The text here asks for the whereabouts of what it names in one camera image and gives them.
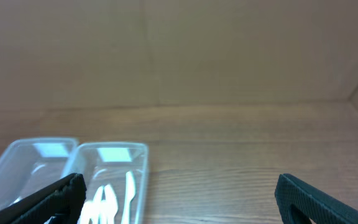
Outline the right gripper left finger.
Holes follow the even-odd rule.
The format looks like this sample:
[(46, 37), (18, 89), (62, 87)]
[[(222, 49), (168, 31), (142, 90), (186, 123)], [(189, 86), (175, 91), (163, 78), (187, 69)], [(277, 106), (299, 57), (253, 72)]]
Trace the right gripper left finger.
[(76, 224), (85, 199), (83, 175), (72, 173), (0, 210), (0, 224)]

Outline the light blue plastic knife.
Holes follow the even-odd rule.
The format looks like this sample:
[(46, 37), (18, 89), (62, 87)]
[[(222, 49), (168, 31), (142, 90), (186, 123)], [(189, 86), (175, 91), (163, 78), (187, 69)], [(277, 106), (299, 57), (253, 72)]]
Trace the light blue plastic knife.
[(106, 221), (104, 216), (103, 202), (104, 186), (100, 186), (93, 198), (93, 206), (91, 209), (91, 220), (93, 224), (103, 224)]

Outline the pale blue plastic knife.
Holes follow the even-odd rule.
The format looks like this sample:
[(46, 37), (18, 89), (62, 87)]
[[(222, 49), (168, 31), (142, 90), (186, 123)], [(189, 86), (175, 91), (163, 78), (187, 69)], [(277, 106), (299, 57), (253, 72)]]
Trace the pale blue plastic knife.
[(131, 219), (131, 202), (135, 197), (135, 178), (132, 171), (126, 172), (126, 192), (124, 199), (124, 207), (122, 211), (121, 224), (130, 224)]

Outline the grey blue plastic knife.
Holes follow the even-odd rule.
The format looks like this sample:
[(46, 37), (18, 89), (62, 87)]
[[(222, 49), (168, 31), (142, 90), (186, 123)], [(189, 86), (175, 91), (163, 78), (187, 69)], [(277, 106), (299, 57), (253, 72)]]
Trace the grey blue plastic knife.
[(118, 211), (118, 202), (113, 187), (108, 184), (104, 186), (105, 193), (105, 214), (107, 218), (107, 224), (115, 223), (115, 216)]

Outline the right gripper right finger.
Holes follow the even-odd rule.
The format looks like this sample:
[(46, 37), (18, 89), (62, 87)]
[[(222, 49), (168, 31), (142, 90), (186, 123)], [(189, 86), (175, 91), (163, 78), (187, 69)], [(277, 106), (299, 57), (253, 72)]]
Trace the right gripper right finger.
[(275, 199), (284, 224), (358, 224), (358, 210), (291, 174), (279, 175)]

